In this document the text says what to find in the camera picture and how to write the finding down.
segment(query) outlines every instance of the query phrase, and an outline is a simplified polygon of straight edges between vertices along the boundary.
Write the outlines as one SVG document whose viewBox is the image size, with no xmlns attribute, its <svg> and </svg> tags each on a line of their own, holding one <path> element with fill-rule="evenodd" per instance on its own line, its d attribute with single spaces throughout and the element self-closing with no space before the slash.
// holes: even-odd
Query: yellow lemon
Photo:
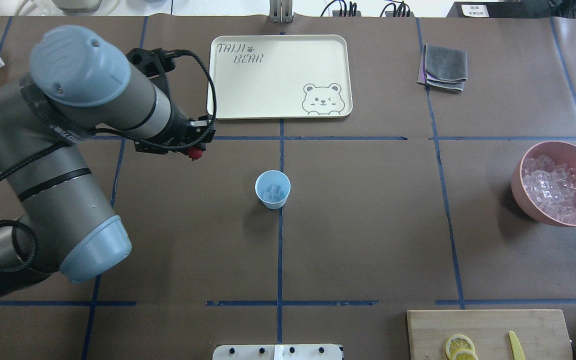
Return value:
<svg viewBox="0 0 576 360">
<path fill-rule="evenodd" d="M 468 350 L 467 348 L 462 348 L 461 350 L 457 350 L 450 360 L 480 360 L 480 358 L 475 355 L 474 352 Z"/>
<path fill-rule="evenodd" d="M 446 358 L 448 358 L 448 360 L 451 360 L 457 351 L 463 349 L 471 351 L 473 354 L 475 353 L 475 344 L 473 344 L 473 340 L 471 340 L 468 336 L 462 335 L 461 333 L 455 333 L 455 335 L 451 335 L 446 340 L 445 351 Z"/>
</svg>

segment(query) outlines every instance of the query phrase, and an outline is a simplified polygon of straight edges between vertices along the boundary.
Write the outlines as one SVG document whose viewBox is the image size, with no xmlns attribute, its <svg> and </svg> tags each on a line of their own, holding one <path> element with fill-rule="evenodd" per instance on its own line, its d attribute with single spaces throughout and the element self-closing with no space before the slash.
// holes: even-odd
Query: bowl of ice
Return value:
<svg viewBox="0 0 576 360">
<path fill-rule="evenodd" d="M 512 174 L 512 196 L 536 221 L 576 227 L 576 146 L 545 141 L 524 153 Z"/>
</svg>

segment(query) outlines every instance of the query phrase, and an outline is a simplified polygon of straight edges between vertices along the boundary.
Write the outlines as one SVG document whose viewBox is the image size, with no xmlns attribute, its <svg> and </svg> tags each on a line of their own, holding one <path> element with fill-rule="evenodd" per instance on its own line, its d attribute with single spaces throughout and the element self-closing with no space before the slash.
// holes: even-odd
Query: blue cup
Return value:
<svg viewBox="0 0 576 360">
<path fill-rule="evenodd" d="M 268 170 L 256 178 L 254 193 L 266 208 L 279 209 L 286 203 L 290 194 L 290 180 L 281 171 Z"/>
</svg>

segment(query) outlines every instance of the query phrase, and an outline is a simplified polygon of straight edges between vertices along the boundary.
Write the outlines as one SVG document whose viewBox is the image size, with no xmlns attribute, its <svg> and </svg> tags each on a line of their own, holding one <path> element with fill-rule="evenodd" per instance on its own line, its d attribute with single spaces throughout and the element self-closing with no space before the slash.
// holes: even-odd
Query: pink bowl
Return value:
<svg viewBox="0 0 576 360">
<path fill-rule="evenodd" d="M 576 168 L 576 146 L 563 141 L 545 141 L 538 143 L 524 153 L 523 157 L 521 157 L 521 161 L 519 161 L 517 167 L 514 168 L 514 173 L 512 173 L 512 182 L 510 183 L 510 187 L 512 187 L 512 196 L 514 196 L 514 200 L 517 202 L 519 207 L 536 221 L 548 225 L 576 228 L 576 225 L 558 221 L 557 219 L 548 216 L 528 197 L 528 193 L 524 188 L 524 180 L 522 178 L 522 165 L 524 164 L 525 159 L 537 159 L 541 155 L 550 157 L 557 165 L 567 164 L 568 167 Z"/>
</svg>

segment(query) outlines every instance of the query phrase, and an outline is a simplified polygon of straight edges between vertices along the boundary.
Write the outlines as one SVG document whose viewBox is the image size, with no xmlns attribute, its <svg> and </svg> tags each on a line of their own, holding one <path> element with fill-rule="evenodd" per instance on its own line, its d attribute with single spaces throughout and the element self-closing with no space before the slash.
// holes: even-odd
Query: yellow knife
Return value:
<svg viewBox="0 0 576 360">
<path fill-rule="evenodd" d="M 522 349 L 522 345 L 519 344 L 519 339 L 517 335 L 515 335 L 514 331 L 508 332 L 508 338 L 510 338 L 510 348 L 512 349 L 512 358 L 514 360 L 526 360 L 526 356 L 524 355 L 524 349 Z"/>
</svg>

